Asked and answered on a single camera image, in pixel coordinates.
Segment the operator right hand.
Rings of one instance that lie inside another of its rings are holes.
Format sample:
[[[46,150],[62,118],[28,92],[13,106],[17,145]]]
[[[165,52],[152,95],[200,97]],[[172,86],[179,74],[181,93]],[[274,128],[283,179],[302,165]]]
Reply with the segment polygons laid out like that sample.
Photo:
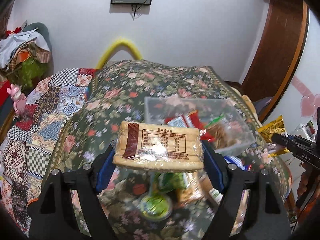
[[[300,182],[297,189],[297,195],[299,197],[306,191],[307,184],[309,182],[309,177],[312,171],[312,167],[307,163],[303,163],[302,167],[305,169],[305,171],[302,173],[300,177]]]

